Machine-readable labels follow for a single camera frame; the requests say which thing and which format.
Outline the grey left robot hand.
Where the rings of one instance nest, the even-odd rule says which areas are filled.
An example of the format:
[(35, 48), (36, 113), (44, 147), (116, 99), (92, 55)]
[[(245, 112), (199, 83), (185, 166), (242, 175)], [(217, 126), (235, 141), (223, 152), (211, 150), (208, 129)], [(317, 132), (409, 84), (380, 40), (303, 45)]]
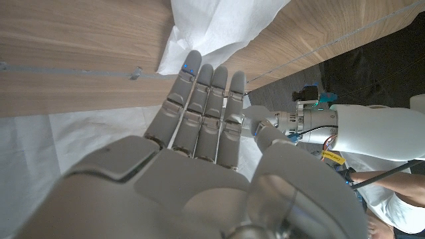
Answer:
[(250, 106), (243, 110), (242, 135), (253, 137), (261, 121), (267, 120), (294, 143), (322, 144), (338, 131), (337, 112), (304, 108), (296, 112), (271, 112), (264, 106)]

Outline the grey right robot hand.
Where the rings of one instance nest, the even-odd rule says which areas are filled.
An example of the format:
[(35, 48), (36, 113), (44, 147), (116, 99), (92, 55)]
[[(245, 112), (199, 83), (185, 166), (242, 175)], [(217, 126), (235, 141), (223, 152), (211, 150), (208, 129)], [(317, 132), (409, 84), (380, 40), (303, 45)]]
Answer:
[(17, 237), (366, 238), (350, 186), (271, 123), (254, 176), (235, 171), (244, 81), (191, 51), (145, 134), (71, 167)]

